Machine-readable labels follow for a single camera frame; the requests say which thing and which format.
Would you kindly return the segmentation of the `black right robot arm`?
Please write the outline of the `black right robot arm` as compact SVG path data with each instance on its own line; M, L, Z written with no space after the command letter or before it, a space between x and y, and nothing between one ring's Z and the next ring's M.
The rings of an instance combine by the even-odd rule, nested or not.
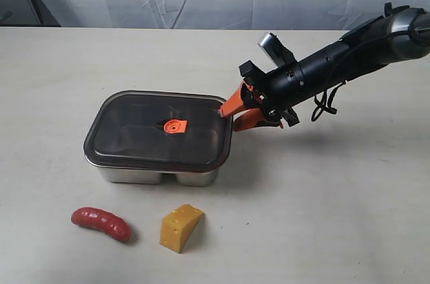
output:
M266 33L259 46L276 68L265 73L250 60L240 65L243 81L219 109L222 117L239 115L233 122L236 132L295 126L300 120L293 107L308 99L316 105L312 121L323 113L335 115L333 99L347 82L389 64L429 54L429 12L386 3L383 15L302 60L296 60L273 33Z

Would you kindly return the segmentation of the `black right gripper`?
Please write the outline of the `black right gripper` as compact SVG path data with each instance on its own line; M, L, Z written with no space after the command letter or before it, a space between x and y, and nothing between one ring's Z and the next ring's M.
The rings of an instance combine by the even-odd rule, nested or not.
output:
M283 128L300 122L292 101L302 89L304 75L298 62L263 72L250 60L239 67L243 83L219 109L222 117L248 110L233 122L233 130L242 132L259 127Z

